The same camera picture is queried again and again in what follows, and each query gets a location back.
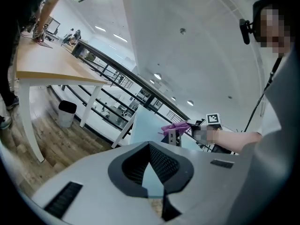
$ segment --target purple cloth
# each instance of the purple cloth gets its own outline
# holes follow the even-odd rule
[[[172,123],[171,125],[163,126],[161,129],[164,132],[164,136],[169,134],[169,129],[176,129],[178,130],[179,134],[182,135],[186,130],[188,130],[191,126],[187,124],[185,121]]]

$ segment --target white ceiling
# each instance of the white ceiling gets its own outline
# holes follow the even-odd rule
[[[133,51],[141,77],[161,73],[165,95],[190,116],[219,112],[225,126],[245,127],[270,69],[257,44],[245,45],[240,34],[239,18],[251,20],[256,0],[69,1],[99,36]]]

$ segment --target trash can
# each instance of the trash can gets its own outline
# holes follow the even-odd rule
[[[58,106],[59,125],[63,128],[69,128],[72,125],[77,105],[68,101],[61,101]]]

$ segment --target sneaker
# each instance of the sneaker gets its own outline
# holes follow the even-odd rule
[[[14,106],[19,104],[19,98],[16,96],[13,100],[13,103],[9,106],[6,106],[7,110],[12,110],[14,108]]]
[[[10,117],[1,117],[0,116],[0,129],[4,130],[8,128],[11,124],[11,118]]]

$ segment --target wooden floor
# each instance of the wooden floor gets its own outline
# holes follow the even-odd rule
[[[30,88],[30,114],[37,143],[45,158],[42,163],[28,145],[18,106],[9,112],[13,119],[10,128],[0,130],[4,159],[10,163],[16,184],[29,197],[48,179],[77,160],[111,149],[109,143],[81,128],[76,119],[71,128],[60,128],[58,105],[51,88]]]

